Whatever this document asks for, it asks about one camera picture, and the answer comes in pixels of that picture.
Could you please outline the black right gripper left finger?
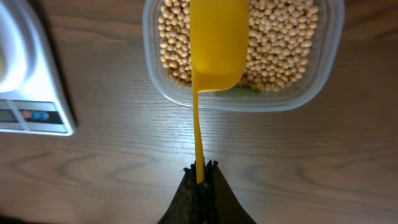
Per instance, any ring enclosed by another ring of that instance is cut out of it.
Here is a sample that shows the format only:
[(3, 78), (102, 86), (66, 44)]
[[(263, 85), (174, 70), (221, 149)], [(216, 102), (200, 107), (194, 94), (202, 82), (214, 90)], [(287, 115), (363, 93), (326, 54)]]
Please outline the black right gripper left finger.
[(183, 169), (184, 176), (158, 224), (199, 223), (196, 165)]

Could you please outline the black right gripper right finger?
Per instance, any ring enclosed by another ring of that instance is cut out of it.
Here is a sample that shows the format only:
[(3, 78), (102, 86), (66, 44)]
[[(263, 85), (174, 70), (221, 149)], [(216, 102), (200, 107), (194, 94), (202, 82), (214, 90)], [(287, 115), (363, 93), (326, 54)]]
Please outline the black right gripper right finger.
[(228, 181), (218, 167), (218, 161), (209, 161), (207, 163), (206, 179), (209, 180), (214, 195), (218, 223), (256, 224), (236, 198)]

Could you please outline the yellow plastic measuring scoop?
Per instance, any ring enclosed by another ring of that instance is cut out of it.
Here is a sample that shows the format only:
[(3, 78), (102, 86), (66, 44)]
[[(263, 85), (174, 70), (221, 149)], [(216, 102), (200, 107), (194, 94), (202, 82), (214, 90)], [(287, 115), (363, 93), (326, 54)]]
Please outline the yellow plastic measuring scoop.
[(249, 39), (246, 0), (191, 0), (190, 50), (196, 180), (205, 180), (198, 94), (229, 90), (246, 67)]

